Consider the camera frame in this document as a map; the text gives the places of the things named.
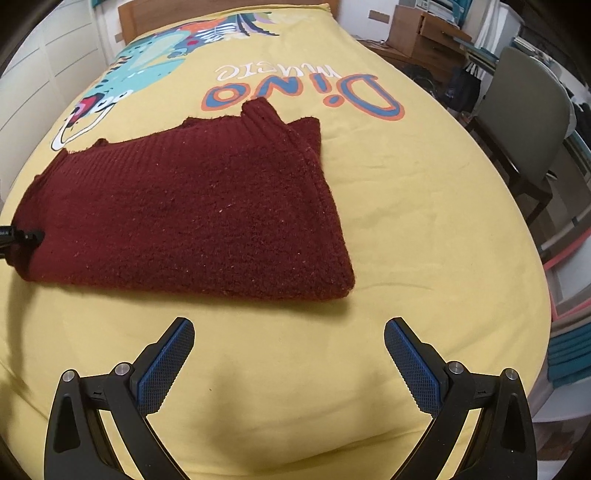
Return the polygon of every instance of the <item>wooden headboard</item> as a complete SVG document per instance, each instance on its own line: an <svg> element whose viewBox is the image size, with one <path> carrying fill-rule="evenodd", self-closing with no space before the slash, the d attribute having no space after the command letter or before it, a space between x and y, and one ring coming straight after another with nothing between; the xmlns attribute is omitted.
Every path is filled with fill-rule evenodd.
<svg viewBox="0 0 591 480"><path fill-rule="evenodd" d="M119 7L123 39L128 44L142 33L156 28L232 8L261 5L329 4L336 18L340 0L132 0Z"/></svg>

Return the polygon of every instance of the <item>blue gripper pad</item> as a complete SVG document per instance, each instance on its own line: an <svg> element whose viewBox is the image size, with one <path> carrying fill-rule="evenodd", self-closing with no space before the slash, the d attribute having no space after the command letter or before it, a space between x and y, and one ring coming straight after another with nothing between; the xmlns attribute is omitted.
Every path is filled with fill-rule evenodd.
<svg viewBox="0 0 591 480"><path fill-rule="evenodd" d="M396 318L386 323L384 342L418 408L435 417L447 393L445 362L410 327Z"/></svg>
<svg viewBox="0 0 591 480"><path fill-rule="evenodd" d="M160 409L194 342L195 328L191 321L177 317L160 340L148 345L135 360L129 387L140 415Z"/></svg>

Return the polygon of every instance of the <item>yellow blanket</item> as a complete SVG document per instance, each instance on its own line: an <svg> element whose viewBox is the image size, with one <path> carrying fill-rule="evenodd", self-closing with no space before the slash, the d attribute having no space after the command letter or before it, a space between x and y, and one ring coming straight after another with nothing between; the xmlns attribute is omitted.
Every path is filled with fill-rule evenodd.
<svg viewBox="0 0 591 480"><path fill-rule="evenodd" d="M390 478L430 419L384 348L394 316L444 359L514 367L531 388L550 307L515 202L461 126L323 7L224 12L130 44L34 151L1 222L64 145L235 115L259 95L285 122L321 120L356 287L330 303L156 296L27 284L2 262L0 433L34 480L60 374L132 361L177 316L194 322L195 347L150 420L193 479Z"/></svg>

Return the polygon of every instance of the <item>folded sweater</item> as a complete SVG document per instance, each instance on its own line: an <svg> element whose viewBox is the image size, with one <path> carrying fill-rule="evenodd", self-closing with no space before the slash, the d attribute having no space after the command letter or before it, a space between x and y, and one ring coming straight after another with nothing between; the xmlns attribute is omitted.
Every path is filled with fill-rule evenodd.
<svg viewBox="0 0 591 480"><path fill-rule="evenodd" d="M26 280L258 299L344 297L355 278L319 161L316 119L264 98L119 144L62 150L13 225L41 229L8 261Z"/></svg>

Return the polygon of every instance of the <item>black bag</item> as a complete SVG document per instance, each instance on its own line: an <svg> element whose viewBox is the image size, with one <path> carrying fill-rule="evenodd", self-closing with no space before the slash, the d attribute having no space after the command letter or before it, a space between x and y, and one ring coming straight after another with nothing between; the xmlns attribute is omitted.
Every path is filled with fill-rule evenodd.
<svg viewBox="0 0 591 480"><path fill-rule="evenodd" d="M591 108L588 103L573 104L577 117L577 133L587 145L591 145Z"/></svg>
<svg viewBox="0 0 591 480"><path fill-rule="evenodd" d="M466 68L454 67L453 76L447 85L442 101L456 112L472 113L480 96L480 79L476 76L478 67L473 63Z"/></svg>

